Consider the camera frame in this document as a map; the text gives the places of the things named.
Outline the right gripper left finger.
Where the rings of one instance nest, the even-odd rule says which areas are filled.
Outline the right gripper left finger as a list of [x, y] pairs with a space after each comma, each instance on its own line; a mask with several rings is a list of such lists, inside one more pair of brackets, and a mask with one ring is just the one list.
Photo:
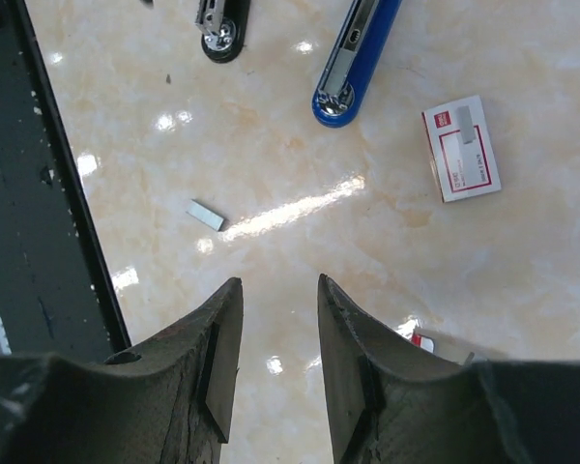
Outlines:
[[232, 277], [105, 362], [0, 356], [0, 463], [219, 462], [243, 318], [243, 285]]

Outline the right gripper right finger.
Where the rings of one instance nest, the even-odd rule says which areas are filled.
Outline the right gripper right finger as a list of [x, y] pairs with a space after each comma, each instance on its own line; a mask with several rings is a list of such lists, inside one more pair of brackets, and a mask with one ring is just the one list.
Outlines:
[[337, 463], [580, 463], [580, 362], [450, 362], [329, 276], [318, 327]]

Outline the grey staple strip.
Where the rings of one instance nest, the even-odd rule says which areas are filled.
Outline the grey staple strip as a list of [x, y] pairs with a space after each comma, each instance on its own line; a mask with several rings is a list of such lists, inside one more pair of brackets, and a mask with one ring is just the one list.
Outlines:
[[344, 88], [347, 74], [350, 71], [356, 52], [339, 48], [329, 68], [323, 91], [329, 95], [338, 95]]
[[190, 217], [196, 219], [215, 232], [220, 232], [223, 229], [225, 217], [194, 199], [190, 200], [186, 212]]

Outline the red staple box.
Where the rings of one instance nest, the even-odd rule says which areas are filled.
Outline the red staple box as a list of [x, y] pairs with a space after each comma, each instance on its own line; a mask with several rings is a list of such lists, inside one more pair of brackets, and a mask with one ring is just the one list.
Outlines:
[[502, 189], [480, 96], [443, 103], [421, 117], [444, 203]]

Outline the blue stapler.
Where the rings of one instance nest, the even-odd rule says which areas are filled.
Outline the blue stapler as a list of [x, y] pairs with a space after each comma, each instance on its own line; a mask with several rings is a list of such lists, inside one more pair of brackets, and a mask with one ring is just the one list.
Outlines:
[[[400, 5], [400, 0], [352, 2], [312, 97], [313, 115], [323, 126], [342, 128], [357, 117]], [[356, 57], [343, 90], [329, 95], [323, 87], [339, 48], [355, 51]]]

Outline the black stapler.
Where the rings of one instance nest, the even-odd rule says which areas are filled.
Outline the black stapler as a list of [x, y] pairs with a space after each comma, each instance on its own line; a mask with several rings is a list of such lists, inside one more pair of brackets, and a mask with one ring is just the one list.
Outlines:
[[201, 48], [214, 63], [226, 64], [244, 47], [250, 0], [200, 0], [195, 25]]

